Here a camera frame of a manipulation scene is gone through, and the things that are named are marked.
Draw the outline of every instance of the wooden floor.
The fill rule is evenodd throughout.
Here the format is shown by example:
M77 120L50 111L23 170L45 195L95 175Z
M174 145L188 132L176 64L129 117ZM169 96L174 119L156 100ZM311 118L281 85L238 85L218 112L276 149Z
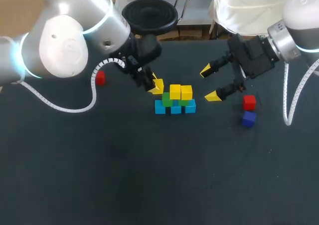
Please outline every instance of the wooden floor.
M0 0L0 36L30 31L43 6L44 0Z

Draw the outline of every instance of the yellow block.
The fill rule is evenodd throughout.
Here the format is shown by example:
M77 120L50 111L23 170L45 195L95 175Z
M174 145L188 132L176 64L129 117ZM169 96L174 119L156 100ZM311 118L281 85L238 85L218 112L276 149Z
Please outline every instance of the yellow block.
M193 90L191 85L182 85L181 89L181 99L182 100L192 100L193 99Z
M205 96L205 99L207 99L209 102L212 102L212 101L222 101L222 100L218 97L218 95L217 95L217 93L216 93L216 90L215 90L214 92L211 92L210 94L207 94L207 95Z
M153 79L155 88L149 90L152 94L163 94L164 93L164 81L163 79Z
M210 64L206 65L206 67L201 71L201 73L200 73L201 77L204 78L204 76L202 75L202 72L205 72L208 69L210 69Z
M180 99L180 84L171 84L169 87L169 99Z

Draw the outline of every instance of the block stack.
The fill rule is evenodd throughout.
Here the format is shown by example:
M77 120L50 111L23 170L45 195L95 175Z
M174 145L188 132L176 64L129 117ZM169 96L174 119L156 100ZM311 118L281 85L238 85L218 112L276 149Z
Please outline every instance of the block stack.
M242 125L252 128L255 125L256 113L251 112L256 108L256 98L254 95L245 95L243 100L243 108L245 110Z
M196 112L191 85L171 84L162 100L155 101L156 114L190 114Z

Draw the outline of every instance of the green block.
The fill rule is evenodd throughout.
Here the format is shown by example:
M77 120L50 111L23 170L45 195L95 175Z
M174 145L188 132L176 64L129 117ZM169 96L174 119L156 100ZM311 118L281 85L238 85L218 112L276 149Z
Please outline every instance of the green block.
M169 99L168 92L163 93L161 100L163 102L163 107L172 107L173 106L173 101L171 99Z
M179 100L178 105L179 106L188 106L189 100Z

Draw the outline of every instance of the chair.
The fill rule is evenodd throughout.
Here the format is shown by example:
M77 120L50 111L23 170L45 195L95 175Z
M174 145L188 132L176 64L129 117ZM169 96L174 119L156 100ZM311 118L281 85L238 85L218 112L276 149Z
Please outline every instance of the chair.
M134 34L165 34L172 31L182 20L188 1L184 4L180 18L176 10L178 0L174 6L164 0L135 0L124 7L122 16Z

